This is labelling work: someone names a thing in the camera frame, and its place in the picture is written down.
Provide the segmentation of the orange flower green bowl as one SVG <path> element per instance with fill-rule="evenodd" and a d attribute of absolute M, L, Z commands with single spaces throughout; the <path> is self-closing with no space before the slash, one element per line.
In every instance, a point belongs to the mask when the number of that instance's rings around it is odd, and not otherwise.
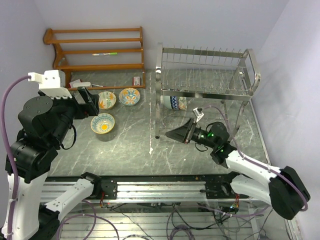
<path fill-rule="evenodd" d="M 180 96 L 178 98 L 178 108 L 181 111 L 186 111 L 188 109 L 187 98 Z"/>

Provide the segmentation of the red pattern blue zigzag bowl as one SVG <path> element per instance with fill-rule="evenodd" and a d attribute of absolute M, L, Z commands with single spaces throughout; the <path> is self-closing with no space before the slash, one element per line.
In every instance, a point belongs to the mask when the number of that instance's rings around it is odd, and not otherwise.
<path fill-rule="evenodd" d="M 177 96 L 170 96 L 170 105 L 172 110 L 179 110 L 179 98 Z"/>

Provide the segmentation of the teal dotted grey bowl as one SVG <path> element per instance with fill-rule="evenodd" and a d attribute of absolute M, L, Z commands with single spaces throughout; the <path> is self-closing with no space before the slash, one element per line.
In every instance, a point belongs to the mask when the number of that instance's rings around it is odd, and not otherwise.
<path fill-rule="evenodd" d="M 169 109 L 169 110 L 172 109 L 172 106 L 171 106 L 171 97 L 170 97 L 170 96 L 161 95 L 161 96 L 160 96 L 160 102 L 161 102 L 161 104 L 162 104 L 165 108 L 167 108 L 167 109 Z"/>

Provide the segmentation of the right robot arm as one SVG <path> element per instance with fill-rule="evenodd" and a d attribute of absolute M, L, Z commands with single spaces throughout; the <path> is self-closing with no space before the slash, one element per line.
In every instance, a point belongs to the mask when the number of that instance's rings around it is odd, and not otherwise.
<path fill-rule="evenodd" d="M 197 127 L 191 118 L 184 125 L 167 131 L 165 136 L 180 143 L 193 141 L 211 149 L 213 161 L 237 172 L 232 180 L 220 186 L 221 194 L 231 198 L 246 195 L 272 206 L 286 220 L 292 220 L 311 199 L 295 169 L 279 168 L 245 155 L 232 146 L 226 126 L 219 121 L 210 123 L 209 129 Z"/>

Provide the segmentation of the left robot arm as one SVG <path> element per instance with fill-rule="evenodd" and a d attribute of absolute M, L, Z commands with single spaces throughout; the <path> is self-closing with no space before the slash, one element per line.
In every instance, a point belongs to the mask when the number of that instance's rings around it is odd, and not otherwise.
<path fill-rule="evenodd" d="M 0 237 L 3 240 L 49 240 L 61 230 L 65 216 L 85 199 L 106 195 L 111 182 L 86 172 L 56 199 L 41 204 L 41 193 L 52 161 L 64 149 L 63 140 L 74 120 L 95 117 L 99 96 L 85 87 L 74 95 L 51 98 L 40 92 L 18 114 L 22 129 L 9 147 L 5 169 L 9 182 L 8 209 Z"/>

